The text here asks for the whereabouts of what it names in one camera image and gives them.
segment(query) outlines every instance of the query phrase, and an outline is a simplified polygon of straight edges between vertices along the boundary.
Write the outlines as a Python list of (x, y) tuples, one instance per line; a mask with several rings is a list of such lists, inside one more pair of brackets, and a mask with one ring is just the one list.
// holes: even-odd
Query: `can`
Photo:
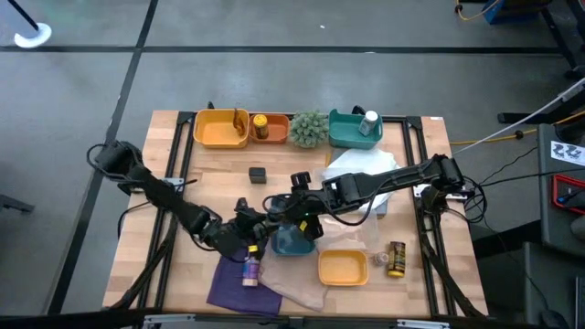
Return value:
[(406, 270), (406, 244), (391, 241), (388, 248), (388, 276), (403, 278)]
[(254, 129), (256, 130), (256, 137), (266, 139), (268, 137), (268, 119), (264, 114), (254, 115)]
[(376, 127), (376, 122), (378, 122), (378, 114), (374, 111), (367, 111), (364, 119), (359, 124), (359, 132), (364, 136), (370, 135), (374, 127)]

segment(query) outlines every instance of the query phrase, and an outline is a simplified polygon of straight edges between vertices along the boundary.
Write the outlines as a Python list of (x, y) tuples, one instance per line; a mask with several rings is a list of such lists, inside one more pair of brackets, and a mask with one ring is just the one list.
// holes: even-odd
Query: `teal container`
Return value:
[(313, 252), (315, 244), (307, 241), (295, 225), (283, 224), (272, 235), (272, 250), (281, 256), (302, 256)]
[(329, 112), (329, 143), (334, 147), (358, 148), (368, 150), (382, 139), (384, 132), (382, 117), (372, 133), (364, 136), (359, 132), (359, 124), (364, 119), (360, 114), (340, 114), (337, 109)]

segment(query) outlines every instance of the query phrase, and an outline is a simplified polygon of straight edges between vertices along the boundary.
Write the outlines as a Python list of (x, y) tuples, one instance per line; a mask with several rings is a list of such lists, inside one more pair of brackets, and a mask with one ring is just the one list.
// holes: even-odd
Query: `yellow plate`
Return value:
[(359, 250), (326, 250), (319, 254), (319, 279), (326, 285), (357, 286), (367, 282), (367, 257)]

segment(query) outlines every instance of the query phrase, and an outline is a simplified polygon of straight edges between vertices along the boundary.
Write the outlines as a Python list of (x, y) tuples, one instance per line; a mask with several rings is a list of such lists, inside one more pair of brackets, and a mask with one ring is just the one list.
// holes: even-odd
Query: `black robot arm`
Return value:
[(311, 177), (307, 172), (292, 175), (291, 179), (292, 191), (283, 206), (282, 220), (297, 225), (309, 240), (323, 235), (319, 215), (329, 214), (346, 225), (356, 226), (366, 219), (367, 213), (357, 222), (345, 222), (336, 215), (357, 210), (366, 203), (370, 203), (369, 212), (375, 196), (420, 184), (430, 184), (421, 196), (425, 208), (443, 207), (445, 196), (460, 192), (464, 186), (455, 160), (437, 154), (421, 164), (377, 175), (340, 175), (323, 181), (319, 190), (308, 188)]
[[(291, 223), (314, 240), (323, 235), (319, 215), (336, 215), (358, 209), (371, 202), (376, 195), (431, 184), (423, 191), (426, 207), (444, 202), (448, 193), (461, 190), (464, 181), (459, 167), (445, 155), (434, 155), (430, 160), (377, 175), (345, 174), (323, 181), (322, 188), (310, 190), (309, 173), (291, 176), (291, 193), (272, 196), (272, 207), (267, 213), (248, 207), (245, 198), (238, 200), (234, 208), (236, 216), (227, 223), (207, 207), (183, 200), (172, 184), (157, 179), (142, 162), (140, 151), (127, 142), (100, 145), (101, 151), (93, 161), (88, 152), (88, 162), (118, 184), (127, 194), (142, 189), (146, 198), (156, 207), (174, 213), (181, 226), (196, 241), (203, 242), (224, 256), (231, 257), (243, 244), (256, 244), (267, 239), (281, 223)], [(363, 220), (346, 223), (359, 225)]]

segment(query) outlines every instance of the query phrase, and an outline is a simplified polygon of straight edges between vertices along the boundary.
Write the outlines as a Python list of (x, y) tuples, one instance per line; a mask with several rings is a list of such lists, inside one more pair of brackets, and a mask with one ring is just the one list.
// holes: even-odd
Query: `potted plant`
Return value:
[(306, 111), (294, 115), (290, 137), (295, 145), (314, 148), (327, 139), (329, 120), (319, 111)]

